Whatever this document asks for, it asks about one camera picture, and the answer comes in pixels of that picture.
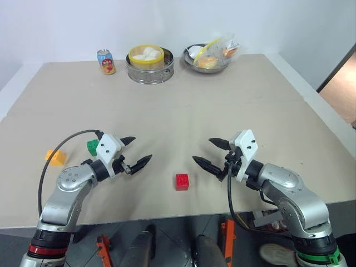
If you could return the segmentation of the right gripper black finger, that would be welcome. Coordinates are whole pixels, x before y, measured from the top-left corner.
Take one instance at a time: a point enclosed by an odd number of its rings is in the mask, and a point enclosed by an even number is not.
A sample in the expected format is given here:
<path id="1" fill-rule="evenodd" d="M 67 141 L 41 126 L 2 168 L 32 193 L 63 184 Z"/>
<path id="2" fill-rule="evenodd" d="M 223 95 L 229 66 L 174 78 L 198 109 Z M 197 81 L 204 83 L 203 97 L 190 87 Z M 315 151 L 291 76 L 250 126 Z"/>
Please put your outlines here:
<path id="1" fill-rule="evenodd" d="M 215 145 L 216 147 L 222 149 L 222 150 L 226 150 L 226 151 L 230 151 L 231 147 L 230 147 L 230 142 L 228 140 L 224 140 L 221 138 L 210 138 L 209 141 Z"/>
<path id="2" fill-rule="evenodd" d="M 222 170 L 213 165 L 209 160 L 203 158 L 203 157 L 198 157 L 198 156 L 193 156 L 192 159 L 205 171 L 209 172 L 210 174 L 213 174 L 214 176 L 220 176 L 222 173 Z"/>

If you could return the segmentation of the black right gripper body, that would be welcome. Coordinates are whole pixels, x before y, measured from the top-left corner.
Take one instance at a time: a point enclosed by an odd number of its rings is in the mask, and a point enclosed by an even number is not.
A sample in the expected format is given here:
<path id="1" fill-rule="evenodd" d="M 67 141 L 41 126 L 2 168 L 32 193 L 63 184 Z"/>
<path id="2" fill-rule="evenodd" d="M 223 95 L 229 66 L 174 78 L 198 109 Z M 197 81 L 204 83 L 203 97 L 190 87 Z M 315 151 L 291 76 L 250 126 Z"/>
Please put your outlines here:
<path id="1" fill-rule="evenodd" d="M 218 175 L 218 180 L 223 181 L 226 177 L 236 177 L 241 167 L 242 151 L 239 147 L 229 151 L 225 156 L 224 169 Z"/>

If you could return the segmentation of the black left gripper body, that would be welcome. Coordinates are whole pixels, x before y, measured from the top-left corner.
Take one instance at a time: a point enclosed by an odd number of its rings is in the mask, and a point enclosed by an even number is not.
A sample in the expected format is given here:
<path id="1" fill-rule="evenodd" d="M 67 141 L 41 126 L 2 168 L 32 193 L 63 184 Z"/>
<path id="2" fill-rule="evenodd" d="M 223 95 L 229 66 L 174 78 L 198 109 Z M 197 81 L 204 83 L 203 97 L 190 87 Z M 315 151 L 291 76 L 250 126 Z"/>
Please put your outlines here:
<path id="1" fill-rule="evenodd" d="M 130 166 L 127 165 L 124 162 L 124 160 L 125 160 L 125 157 L 123 155 L 120 155 L 119 158 L 114 159 L 114 161 L 112 163 L 112 168 L 113 168 L 115 175 L 118 175 L 122 172 L 129 174 L 129 175 L 132 173 Z"/>

